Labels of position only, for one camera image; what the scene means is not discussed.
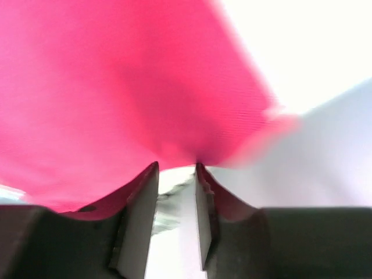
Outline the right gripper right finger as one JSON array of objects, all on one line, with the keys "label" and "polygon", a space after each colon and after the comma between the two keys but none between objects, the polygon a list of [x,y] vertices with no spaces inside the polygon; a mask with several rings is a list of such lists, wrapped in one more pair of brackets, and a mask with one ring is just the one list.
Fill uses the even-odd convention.
[{"label": "right gripper right finger", "polygon": [[254,208],[198,163],[195,202],[208,278],[370,278],[370,208]]}]

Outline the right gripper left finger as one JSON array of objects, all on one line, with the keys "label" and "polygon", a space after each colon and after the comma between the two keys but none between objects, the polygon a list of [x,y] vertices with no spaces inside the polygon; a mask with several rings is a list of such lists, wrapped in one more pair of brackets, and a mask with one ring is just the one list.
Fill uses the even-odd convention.
[{"label": "right gripper left finger", "polygon": [[1,277],[144,278],[159,165],[76,212],[1,206]]}]

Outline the pink trousers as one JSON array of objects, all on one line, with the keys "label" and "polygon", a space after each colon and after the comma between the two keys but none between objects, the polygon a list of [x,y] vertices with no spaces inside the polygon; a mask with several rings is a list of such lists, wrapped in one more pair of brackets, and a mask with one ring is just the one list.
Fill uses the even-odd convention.
[{"label": "pink trousers", "polygon": [[293,125],[213,1],[2,1],[1,184],[58,212]]}]

